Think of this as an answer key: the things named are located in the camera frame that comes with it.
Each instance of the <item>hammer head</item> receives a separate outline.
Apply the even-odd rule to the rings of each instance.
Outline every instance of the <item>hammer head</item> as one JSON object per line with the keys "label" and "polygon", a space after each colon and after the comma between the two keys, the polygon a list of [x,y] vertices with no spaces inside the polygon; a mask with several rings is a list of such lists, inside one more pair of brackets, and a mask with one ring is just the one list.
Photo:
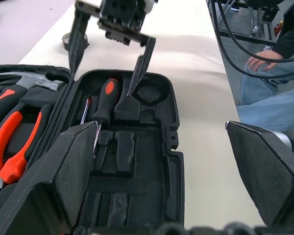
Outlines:
{"label": "hammer head", "polygon": [[50,81],[46,75],[37,72],[2,72],[0,75],[21,76],[22,78],[16,85],[25,87],[27,89],[35,86],[45,87],[52,91],[58,91],[65,85],[59,80]]}

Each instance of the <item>tool case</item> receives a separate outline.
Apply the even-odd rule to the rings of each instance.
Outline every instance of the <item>tool case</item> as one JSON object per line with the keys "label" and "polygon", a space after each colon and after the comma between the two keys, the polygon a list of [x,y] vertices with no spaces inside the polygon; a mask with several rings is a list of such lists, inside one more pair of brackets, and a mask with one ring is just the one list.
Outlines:
{"label": "tool case", "polygon": [[[184,223],[183,154],[175,151],[179,117],[166,77],[147,73],[127,96],[131,71],[93,70],[75,82],[65,68],[0,66],[0,73],[9,71],[38,72],[66,85],[57,92],[31,88],[19,101],[33,107],[30,117],[46,103],[53,109],[22,178],[0,191],[0,235],[74,235],[81,227]],[[119,81],[119,100],[110,126],[101,129],[94,158],[92,116],[109,78]],[[79,125],[89,95],[92,103]],[[5,158],[22,147],[32,119],[17,128]]]}

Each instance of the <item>red-handled pliers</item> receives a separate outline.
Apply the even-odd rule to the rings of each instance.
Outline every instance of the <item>red-handled pliers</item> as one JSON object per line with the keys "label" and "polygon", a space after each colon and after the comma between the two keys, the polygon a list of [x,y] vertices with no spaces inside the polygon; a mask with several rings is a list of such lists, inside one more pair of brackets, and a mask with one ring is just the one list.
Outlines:
{"label": "red-handled pliers", "polygon": [[3,187],[3,183],[12,184],[17,182],[23,175],[27,161],[47,126],[51,106],[45,105],[41,108],[27,142],[16,155],[8,159],[3,165],[5,148],[15,129],[21,123],[26,110],[27,106],[20,103],[0,123],[0,189]]}

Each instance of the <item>white table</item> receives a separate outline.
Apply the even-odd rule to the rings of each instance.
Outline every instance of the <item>white table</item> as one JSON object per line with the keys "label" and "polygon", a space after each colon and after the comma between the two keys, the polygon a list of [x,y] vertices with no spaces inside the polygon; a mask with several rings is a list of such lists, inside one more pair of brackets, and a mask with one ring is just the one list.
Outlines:
{"label": "white table", "polygon": [[[73,18],[72,6],[20,63],[68,68],[61,39],[70,32]],[[178,104],[185,226],[222,228],[232,221],[263,224],[241,181],[224,128],[227,120],[238,120],[238,116],[206,1],[160,0],[147,15],[142,32],[157,38],[148,71],[171,80]],[[126,47],[106,39],[94,18],[86,33],[90,45],[77,78],[94,69],[133,70],[143,53],[136,43]]]}

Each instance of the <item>hand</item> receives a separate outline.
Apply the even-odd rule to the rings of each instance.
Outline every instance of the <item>hand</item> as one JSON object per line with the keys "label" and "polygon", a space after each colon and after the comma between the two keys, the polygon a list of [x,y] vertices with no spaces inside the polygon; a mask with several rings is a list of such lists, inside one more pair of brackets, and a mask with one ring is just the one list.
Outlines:
{"label": "hand", "polygon": [[[259,55],[261,57],[265,57],[267,59],[273,59],[273,60],[281,60],[283,58],[282,55],[276,53],[273,50],[263,50],[263,51],[258,52],[256,55]],[[258,68],[265,63],[268,63],[269,65],[264,67],[263,71],[271,70],[274,66],[277,65],[277,63],[266,62],[263,60],[256,59],[254,57],[250,57],[246,64],[249,65],[248,69],[253,68],[253,72],[256,72],[258,70]]]}

